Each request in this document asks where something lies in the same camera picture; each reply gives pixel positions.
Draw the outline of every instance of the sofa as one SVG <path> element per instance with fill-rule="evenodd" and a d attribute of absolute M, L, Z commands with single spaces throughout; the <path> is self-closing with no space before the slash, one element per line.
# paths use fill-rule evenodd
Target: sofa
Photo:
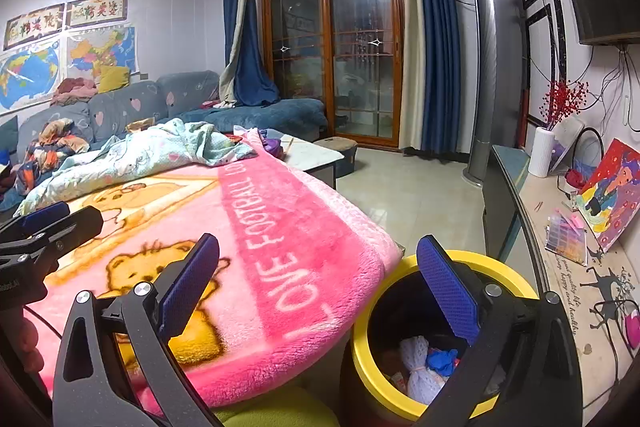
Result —
<path fill-rule="evenodd" d="M 217 92 L 219 77 L 213 71 L 166 74 L 155 82 L 145 80 L 121 89 L 95 95 L 88 103 L 52 106 L 25 120 L 18 129 L 17 152 L 12 163 L 22 161 L 30 142 L 52 120 L 74 121 L 73 134 L 83 137 L 91 150 L 100 149 L 111 137 L 124 137 L 129 123 L 155 118 L 164 123 L 172 118 L 185 122 L 206 121 L 223 133 L 234 126 L 272 128 L 282 133 L 313 141 L 326 128 L 324 105 L 319 100 L 299 98 L 280 100 L 266 107 L 201 109 Z M 7 209 L 0 204 L 0 222 Z"/>

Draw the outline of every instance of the yellow pillow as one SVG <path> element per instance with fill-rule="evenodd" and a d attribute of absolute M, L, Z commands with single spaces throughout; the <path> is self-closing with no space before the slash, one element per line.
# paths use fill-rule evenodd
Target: yellow pillow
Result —
<path fill-rule="evenodd" d="M 98 92 L 113 91 L 129 85 L 129 68 L 126 66 L 101 66 Z"/>

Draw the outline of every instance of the stool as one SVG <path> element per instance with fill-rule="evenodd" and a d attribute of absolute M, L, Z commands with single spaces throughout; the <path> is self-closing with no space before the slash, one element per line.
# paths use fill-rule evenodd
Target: stool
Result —
<path fill-rule="evenodd" d="M 358 149 L 357 142 L 348 138 L 342 138 L 340 136 L 334 136 L 331 138 L 325 138 L 314 142 L 320 147 L 325 149 L 331 149 L 341 153 L 344 158 L 338 160 L 335 163 L 335 177 L 341 178 L 347 174 L 351 174 L 355 170 L 356 150 Z"/>

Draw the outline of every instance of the light blue quilt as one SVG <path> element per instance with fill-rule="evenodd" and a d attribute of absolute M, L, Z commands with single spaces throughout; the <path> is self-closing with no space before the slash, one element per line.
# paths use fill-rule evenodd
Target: light blue quilt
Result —
<path fill-rule="evenodd" d="M 125 139 L 112 136 L 99 151 L 70 156 L 27 195 L 15 216 L 189 163 L 215 167 L 254 155 L 247 144 L 232 142 L 210 123 L 174 118 Z"/>

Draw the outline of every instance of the curtain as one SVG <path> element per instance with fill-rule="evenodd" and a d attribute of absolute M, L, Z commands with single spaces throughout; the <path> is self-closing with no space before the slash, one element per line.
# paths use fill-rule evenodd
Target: curtain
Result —
<path fill-rule="evenodd" d="M 223 0 L 226 68 L 220 75 L 224 105 L 277 102 L 278 88 L 267 75 L 258 43 L 255 0 Z"/>
<path fill-rule="evenodd" d="M 412 147 L 422 151 L 434 154 L 455 152 L 458 145 L 461 89 L 460 35 L 456 0 L 405 0 L 405 5 L 412 2 L 417 5 L 415 17 L 408 16 L 412 12 L 405 13 L 404 17 L 404 42 L 405 45 L 409 44 L 409 47 L 405 50 L 408 66 L 403 71 L 403 76 L 408 84 L 417 84 L 417 86 L 406 88 L 409 110 L 404 118 L 401 117 L 401 136 L 405 142 L 410 141 Z M 412 36 L 415 39 L 420 28 L 424 35 L 423 41 L 408 40 Z M 416 54 L 424 55 L 423 77 L 419 76 L 422 73 L 422 63 Z M 404 86 L 402 102 L 404 112 Z M 412 105 L 417 103 L 422 104 L 419 147 L 415 145 L 420 119 L 415 114 L 415 110 L 412 114 Z"/>

